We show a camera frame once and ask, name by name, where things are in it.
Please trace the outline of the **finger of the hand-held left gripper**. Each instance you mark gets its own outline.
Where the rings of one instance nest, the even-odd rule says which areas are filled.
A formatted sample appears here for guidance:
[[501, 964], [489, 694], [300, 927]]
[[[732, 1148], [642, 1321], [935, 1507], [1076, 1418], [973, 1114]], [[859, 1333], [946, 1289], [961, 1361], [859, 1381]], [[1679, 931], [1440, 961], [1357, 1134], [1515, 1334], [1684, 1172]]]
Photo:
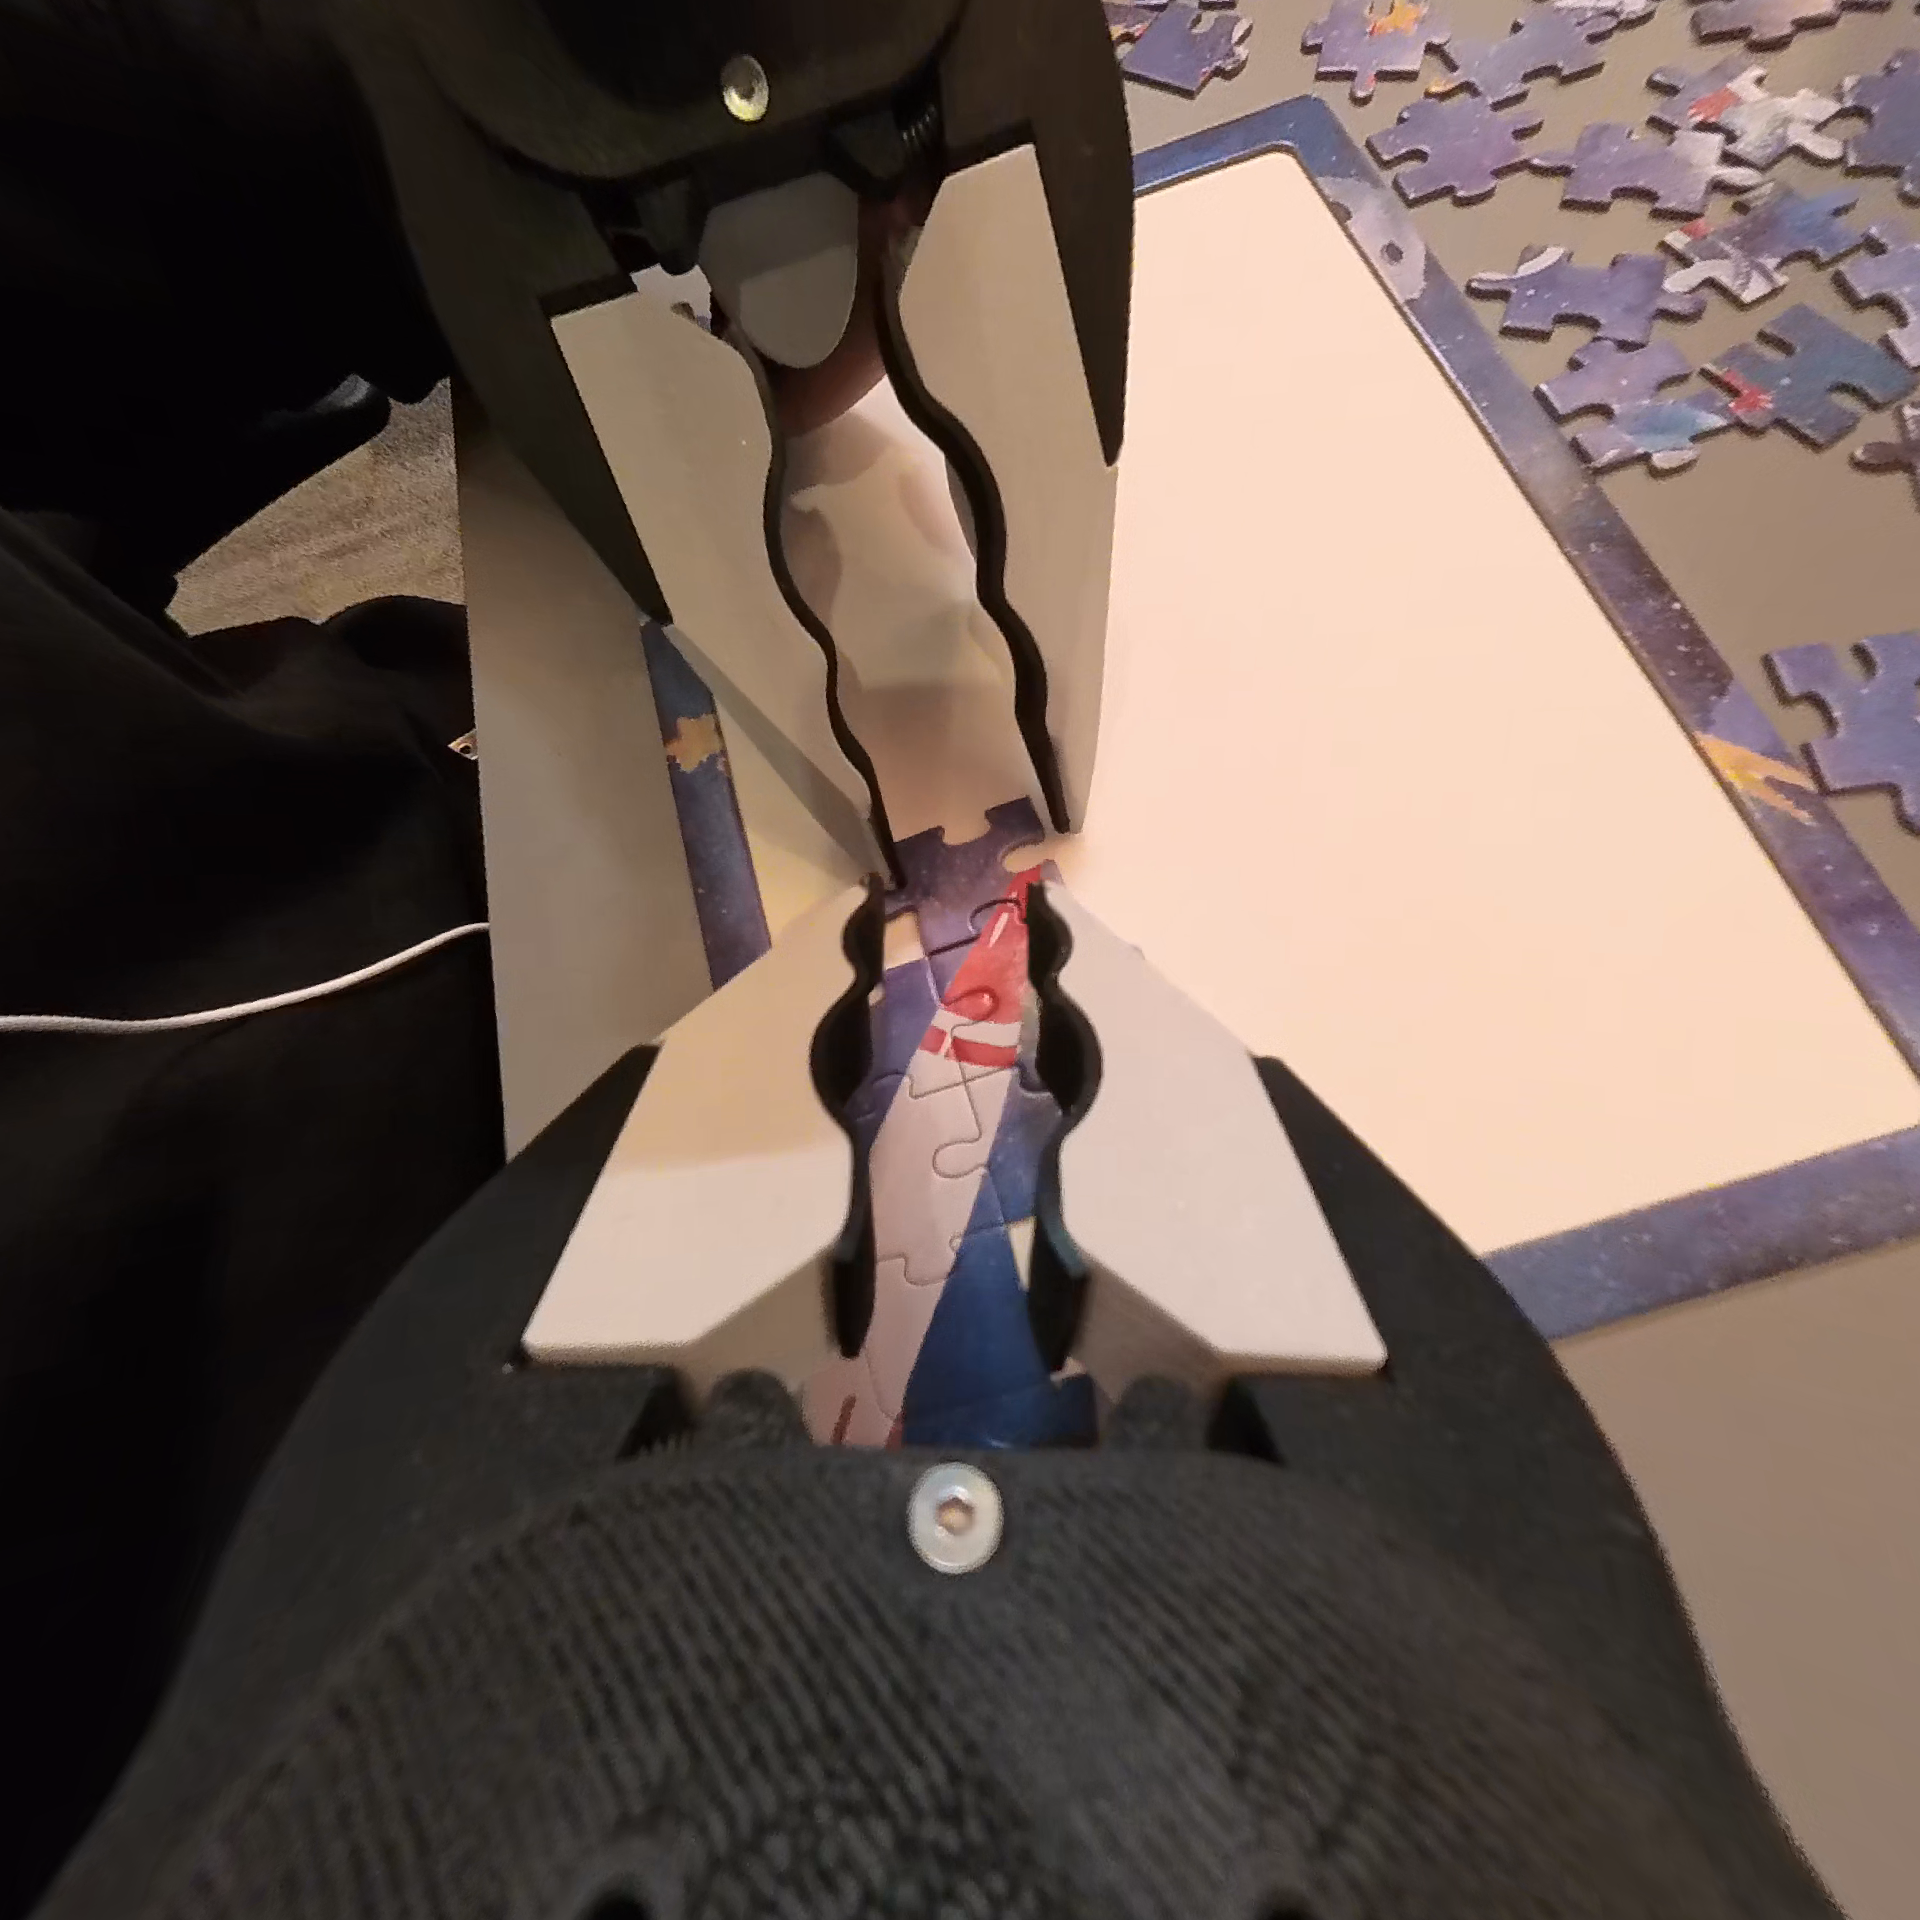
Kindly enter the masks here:
[[976, 599], [1016, 670], [1016, 724], [1056, 831], [1098, 769], [1119, 454], [1098, 426], [1037, 148], [961, 166], [880, 282], [880, 351], [968, 506]]
[[897, 876], [841, 663], [786, 563], [785, 434], [756, 350], [696, 316], [703, 275], [640, 273], [553, 319], [655, 572], [659, 621], [723, 716], [864, 874]]

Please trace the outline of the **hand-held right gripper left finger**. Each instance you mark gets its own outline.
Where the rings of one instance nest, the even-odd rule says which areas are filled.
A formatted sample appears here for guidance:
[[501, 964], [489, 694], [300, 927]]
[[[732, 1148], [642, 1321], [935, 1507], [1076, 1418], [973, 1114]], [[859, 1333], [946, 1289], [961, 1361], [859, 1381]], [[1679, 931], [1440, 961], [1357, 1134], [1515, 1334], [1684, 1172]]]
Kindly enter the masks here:
[[873, 1318], [873, 1067], [882, 887], [844, 890], [671, 1026], [567, 1237], [528, 1361], [683, 1378], [812, 1378]]

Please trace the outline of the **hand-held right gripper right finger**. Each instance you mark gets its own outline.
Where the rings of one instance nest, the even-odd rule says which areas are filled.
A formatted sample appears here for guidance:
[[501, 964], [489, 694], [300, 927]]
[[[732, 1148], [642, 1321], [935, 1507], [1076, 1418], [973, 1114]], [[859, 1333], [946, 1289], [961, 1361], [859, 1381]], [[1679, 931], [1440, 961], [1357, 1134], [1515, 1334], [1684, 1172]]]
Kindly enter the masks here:
[[1044, 1362], [1100, 1386], [1380, 1374], [1256, 1053], [1061, 883], [1027, 895], [1027, 957], [1058, 1108], [1027, 1274]]

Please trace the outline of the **assembled rocket puzzle section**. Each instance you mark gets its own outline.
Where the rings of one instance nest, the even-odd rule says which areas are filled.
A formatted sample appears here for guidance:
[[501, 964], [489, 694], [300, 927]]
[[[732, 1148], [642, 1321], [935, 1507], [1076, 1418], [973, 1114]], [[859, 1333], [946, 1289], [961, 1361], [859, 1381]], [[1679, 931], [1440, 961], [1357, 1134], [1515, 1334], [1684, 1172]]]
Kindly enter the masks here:
[[825, 1444], [1087, 1444], [1092, 1383], [1049, 1367], [1027, 1317], [1040, 1148], [1061, 1117], [1033, 1065], [1025, 895], [1043, 843], [1008, 855], [1008, 898], [968, 931], [891, 913], [856, 1138], [871, 1172], [873, 1307], [852, 1358], [805, 1388]]

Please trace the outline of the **space puzzle frame tray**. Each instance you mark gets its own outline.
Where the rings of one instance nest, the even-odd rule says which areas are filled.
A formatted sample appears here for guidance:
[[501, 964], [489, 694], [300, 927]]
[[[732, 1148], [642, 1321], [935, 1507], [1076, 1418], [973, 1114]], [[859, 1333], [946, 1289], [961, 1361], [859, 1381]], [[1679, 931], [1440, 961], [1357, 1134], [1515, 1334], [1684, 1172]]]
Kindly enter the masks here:
[[1385, 173], [1138, 166], [1076, 900], [1552, 1338], [1916, 1242], [1916, 924]]

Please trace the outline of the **puzzle pieces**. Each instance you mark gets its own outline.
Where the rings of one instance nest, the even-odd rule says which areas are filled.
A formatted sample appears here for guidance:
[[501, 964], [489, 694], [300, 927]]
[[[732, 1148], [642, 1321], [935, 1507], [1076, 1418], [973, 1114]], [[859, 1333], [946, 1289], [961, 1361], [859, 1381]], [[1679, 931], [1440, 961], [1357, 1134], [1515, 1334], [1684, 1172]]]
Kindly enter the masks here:
[[1679, 59], [1644, 115], [1564, 101], [1645, 52], [1657, 5], [1106, 5], [1136, 108], [1146, 298], [1144, 445], [1121, 471], [1119, 631], [1193, 647], [1209, 699], [1335, 678], [1317, 659], [1421, 618], [1464, 659], [1532, 772], [1576, 748], [1617, 801], [1651, 723], [1597, 753], [1578, 717], [1602, 619], [1776, 861], [1831, 868], [1842, 785], [1916, 790], [1916, 634], [1772, 650], [1786, 745], [1605, 490], [1692, 474], [1704, 445], [1787, 434], [1809, 459], [1871, 413], [1916, 418], [1916, 243], [1856, 220], [1855, 140], [1809, 133], [1823, 179], [1761, 165], [1741, 115], [1784, 110], [1765, 61]]

